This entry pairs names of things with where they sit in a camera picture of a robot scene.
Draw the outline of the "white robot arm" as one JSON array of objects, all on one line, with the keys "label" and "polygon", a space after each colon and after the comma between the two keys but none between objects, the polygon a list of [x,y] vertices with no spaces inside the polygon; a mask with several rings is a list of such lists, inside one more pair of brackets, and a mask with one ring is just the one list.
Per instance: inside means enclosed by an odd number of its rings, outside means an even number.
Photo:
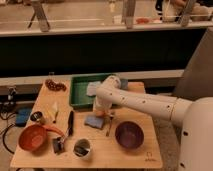
[{"label": "white robot arm", "polygon": [[113,104],[181,126],[178,171],[213,171],[213,97],[191,101],[126,91],[120,78],[110,75],[96,89],[93,111],[103,115]]}]

